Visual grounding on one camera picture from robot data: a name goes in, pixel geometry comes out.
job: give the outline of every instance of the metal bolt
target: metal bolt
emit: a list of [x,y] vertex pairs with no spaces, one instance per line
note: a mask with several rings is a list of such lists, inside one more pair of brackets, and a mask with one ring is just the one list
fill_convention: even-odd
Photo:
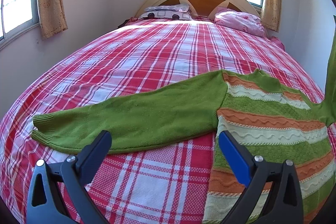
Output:
[[76,160],[76,156],[74,155],[70,155],[69,157],[67,157],[67,162],[73,162]]
[[38,160],[38,161],[36,162],[36,165],[37,165],[37,166],[42,166],[42,165],[44,165],[44,160],[42,160],[42,159]]
[[262,162],[262,161],[264,160],[264,158],[263,158],[263,156],[256,155],[256,156],[254,156],[254,160],[255,160],[256,162]]
[[293,163],[292,160],[286,160],[286,164],[287,164],[288,166],[292,166],[294,163]]

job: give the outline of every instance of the sweater sleeve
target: sweater sleeve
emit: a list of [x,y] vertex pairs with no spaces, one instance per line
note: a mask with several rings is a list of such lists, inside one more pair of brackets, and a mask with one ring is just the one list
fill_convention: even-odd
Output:
[[325,115],[325,123],[330,126],[336,121],[336,30],[332,43],[325,81],[325,97],[321,103]]
[[79,153],[102,130],[112,134],[109,154],[149,150],[215,131],[226,95],[222,71],[161,89],[110,98],[95,105],[36,115],[31,137],[64,153]]

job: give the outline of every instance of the pillow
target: pillow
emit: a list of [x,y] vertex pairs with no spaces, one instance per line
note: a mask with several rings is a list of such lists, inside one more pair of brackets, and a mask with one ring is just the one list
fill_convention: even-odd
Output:
[[215,14],[215,23],[224,27],[246,32],[257,37],[267,37],[260,18],[244,12],[237,12],[228,8],[218,7]]
[[141,16],[138,19],[142,18],[169,18],[169,19],[179,19],[179,20],[193,20],[189,13],[180,13],[175,11],[168,10],[159,10],[159,11],[149,11]]
[[279,38],[273,36],[269,40],[271,40],[271,42],[277,45],[279,48],[285,50],[285,45],[280,41]]
[[177,5],[163,5],[163,6],[152,6],[147,7],[144,11],[158,11],[158,10],[168,10],[168,11],[175,11],[180,13],[187,13],[189,12],[189,5],[188,4],[177,4]]

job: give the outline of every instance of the red plaid bedspread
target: red plaid bedspread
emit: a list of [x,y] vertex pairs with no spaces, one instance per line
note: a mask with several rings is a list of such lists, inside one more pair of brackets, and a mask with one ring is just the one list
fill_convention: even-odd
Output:
[[[218,69],[268,72],[314,102],[323,93],[268,39],[205,21],[143,20],[110,32],[59,62],[17,99],[0,124],[0,194],[21,222],[36,161],[67,155],[30,138],[33,115],[158,89]],[[329,136],[335,152],[335,126]],[[110,155],[86,189],[111,223],[202,221],[214,134],[161,149]],[[64,185],[66,205],[79,221]]]

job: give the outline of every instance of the sweater cuff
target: sweater cuff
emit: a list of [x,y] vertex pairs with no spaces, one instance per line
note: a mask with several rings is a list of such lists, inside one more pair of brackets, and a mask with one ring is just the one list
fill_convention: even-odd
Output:
[[55,132],[53,113],[35,115],[33,117],[33,124],[35,127],[37,127],[38,131],[33,130],[31,133],[32,137],[33,137],[33,134],[35,135],[37,134],[40,136],[44,136],[44,138],[46,138],[47,140],[50,140],[50,137],[48,136],[48,134]]

